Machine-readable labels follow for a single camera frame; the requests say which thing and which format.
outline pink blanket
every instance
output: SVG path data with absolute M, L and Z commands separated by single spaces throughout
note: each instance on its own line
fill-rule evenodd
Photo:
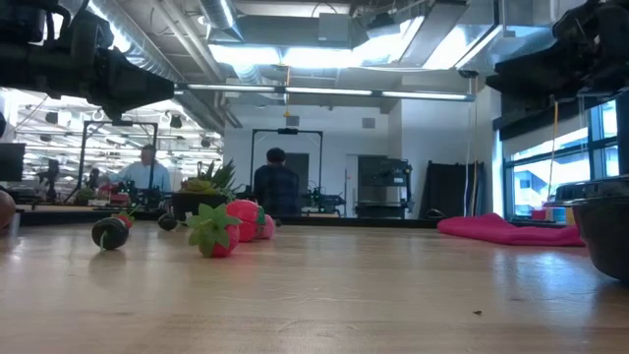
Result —
M 577 226 L 563 228 L 517 227 L 495 213 L 478 217 L 452 217 L 436 228 L 445 234 L 514 246 L 585 246 Z

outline desk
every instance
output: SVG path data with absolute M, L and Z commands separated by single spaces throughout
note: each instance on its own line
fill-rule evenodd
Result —
M 283 226 L 203 259 L 138 222 L 0 237 L 2 353 L 623 353 L 629 290 L 587 250 L 434 230 Z

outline person in dark jacket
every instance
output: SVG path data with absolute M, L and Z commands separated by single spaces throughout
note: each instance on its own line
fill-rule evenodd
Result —
M 274 147 L 266 153 L 266 162 L 254 176 L 257 203 L 271 216 L 299 216 L 299 176 L 284 166 L 286 152 Z

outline glass window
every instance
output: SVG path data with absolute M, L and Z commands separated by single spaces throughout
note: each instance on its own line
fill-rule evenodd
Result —
M 602 132 L 604 138 L 618 135 L 618 125 L 616 123 L 616 101 L 604 103 L 600 106 L 602 114 Z
M 548 197 L 550 159 L 527 163 L 513 168 L 514 213 L 530 216 L 534 209 L 541 209 Z M 590 159 L 586 152 L 578 152 L 555 159 L 552 164 L 550 195 L 564 183 L 590 180 Z
M 618 176 L 618 146 L 607 147 L 605 149 L 605 176 L 614 177 Z
M 588 128 L 582 128 L 578 131 L 568 133 L 564 136 L 557 137 L 554 143 L 555 151 L 562 148 L 571 148 L 574 146 L 580 146 L 588 143 Z M 548 153 L 552 151 L 552 140 L 542 143 L 536 147 L 527 148 L 524 151 L 520 151 L 512 156 L 513 161 L 519 159 L 539 155 L 542 153 Z

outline man in white shirt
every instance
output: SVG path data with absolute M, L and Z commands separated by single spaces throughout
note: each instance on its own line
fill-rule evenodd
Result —
M 134 162 L 125 167 L 117 174 L 110 175 L 111 182 L 122 182 L 132 180 L 136 182 L 136 188 L 148 189 L 150 179 L 150 164 L 155 160 L 155 147 L 147 145 L 142 148 L 140 162 Z M 153 186 L 159 187 L 161 192 L 172 192 L 170 187 L 170 176 L 168 169 L 161 163 L 155 161 L 153 167 Z

